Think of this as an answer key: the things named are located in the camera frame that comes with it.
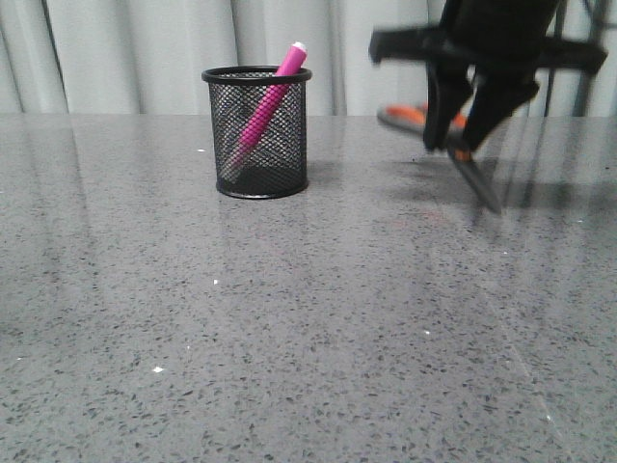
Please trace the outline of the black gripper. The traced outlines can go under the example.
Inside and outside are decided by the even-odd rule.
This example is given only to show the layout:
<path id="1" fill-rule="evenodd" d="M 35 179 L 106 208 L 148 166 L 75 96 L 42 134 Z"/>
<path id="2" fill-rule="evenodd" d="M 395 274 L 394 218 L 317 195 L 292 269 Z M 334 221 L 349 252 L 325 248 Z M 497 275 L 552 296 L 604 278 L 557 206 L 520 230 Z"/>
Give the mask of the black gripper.
<path id="1" fill-rule="evenodd" d="M 591 41 L 548 33 L 557 1 L 447 1 L 437 24 L 373 31 L 368 53 L 384 60 L 426 66 L 428 109 L 423 144 L 446 149 L 449 127 L 473 94 L 468 69 L 485 75 L 478 85 L 462 138 L 477 150 L 487 136 L 539 91 L 539 68 L 595 75 L 607 52 Z"/>

